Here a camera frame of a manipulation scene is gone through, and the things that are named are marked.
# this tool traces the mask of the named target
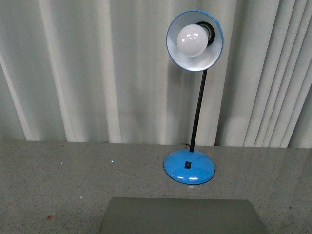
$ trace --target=light bulb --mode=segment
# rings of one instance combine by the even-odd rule
[[[208,35],[202,26],[189,24],[181,29],[177,36],[177,47],[184,55],[195,57],[204,52],[208,44]]]

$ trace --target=desk lamp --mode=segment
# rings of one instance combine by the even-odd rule
[[[188,71],[203,72],[190,149],[172,152],[164,161],[167,175],[184,184],[202,184],[215,174],[213,161],[194,150],[194,146],[207,69],[219,59],[223,44],[219,22],[204,11],[191,10],[178,15],[167,32],[167,50],[172,60]]]

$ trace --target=lamp base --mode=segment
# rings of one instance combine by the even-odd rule
[[[202,152],[188,149],[174,151],[164,161],[168,176],[183,184],[202,184],[215,174],[215,165]]]

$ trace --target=black lamp pole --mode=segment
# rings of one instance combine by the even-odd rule
[[[196,114],[195,114],[195,118],[194,118],[194,125],[193,125],[193,131],[192,131],[190,152],[194,152],[196,133],[197,133],[197,127],[198,127],[198,121],[199,121],[199,113],[200,113],[201,101],[203,100],[206,76],[207,76],[207,69],[203,71],[203,76],[201,78],[201,84],[200,84],[200,90],[199,90],[199,96],[198,96],[198,102],[197,102],[197,109],[196,109]]]

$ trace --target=lamp shade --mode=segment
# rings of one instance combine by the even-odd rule
[[[187,56],[178,48],[177,39],[180,31],[187,25],[205,23],[212,27],[213,41],[198,56]],[[174,62],[180,67],[197,72],[210,68],[219,59],[223,49],[223,33],[219,22],[204,11],[191,10],[178,15],[170,24],[167,32],[167,50]]]

